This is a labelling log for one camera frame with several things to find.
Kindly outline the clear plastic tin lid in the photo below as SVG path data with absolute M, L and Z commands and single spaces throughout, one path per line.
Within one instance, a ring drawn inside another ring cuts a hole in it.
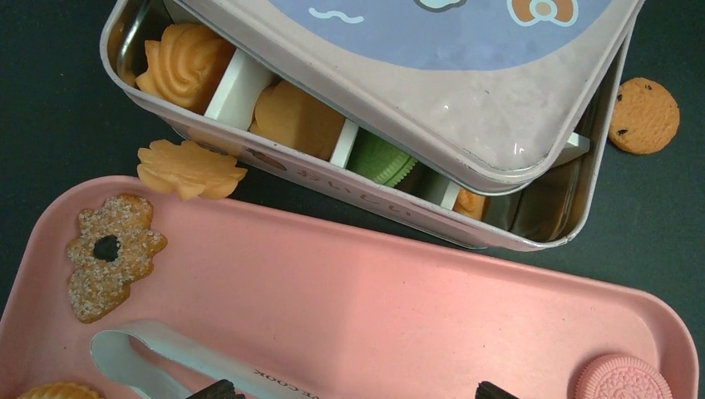
M 457 184 L 503 195 L 563 150 L 640 1 L 185 1 L 268 69 Z

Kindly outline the metal serving tongs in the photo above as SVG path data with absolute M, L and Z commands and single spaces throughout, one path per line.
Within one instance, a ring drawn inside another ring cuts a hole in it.
M 161 365 L 135 349 L 214 379 L 195 392 L 183 386 Z M 318 398 L 313 391 L 226 357 L 154 319 L 141 319 L 102 330 L 90 345 L 92 361 L 114 382 L 130 387 L 144 398 Z

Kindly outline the white divided cookie tin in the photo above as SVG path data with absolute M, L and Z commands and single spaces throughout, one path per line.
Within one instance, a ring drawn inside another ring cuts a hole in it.
M 353 173 L 350 155 L 361 133 L 351 121 L 345 123 L 333 156 L 327 161 L 242 131 L 256 97 L 271 79 L 267 69 L 242 52 L 230 60 L 204 115 L 181 110 L 139 91 L 134 80 L 146 67 L 145 41 L 157 39 L 173 17 L 183 15 L 184 11 L 172 2 L 118 1 L 100 41 L 101 60 L 109 77 L 138 106 L 157 115 L 181 137 L 468 249 L 551 249 L 567 244 L 584 227 L 608 141 L 609 118 L 627 45 L 621 46 L 578 132 L 570 137 L 581 155 L 546 171 L 522 190 L 490 197 L 486 215 L 478 221 L 454 211 L 458 185 L 424 165 L 416 166 L 395 187 Z

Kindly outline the green round cookie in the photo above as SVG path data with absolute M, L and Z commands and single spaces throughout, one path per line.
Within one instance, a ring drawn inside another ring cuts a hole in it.
M 395 187 L 412 171 L 417 160 L 382 138 L 360 129 L 346 169 L 372 182 Z

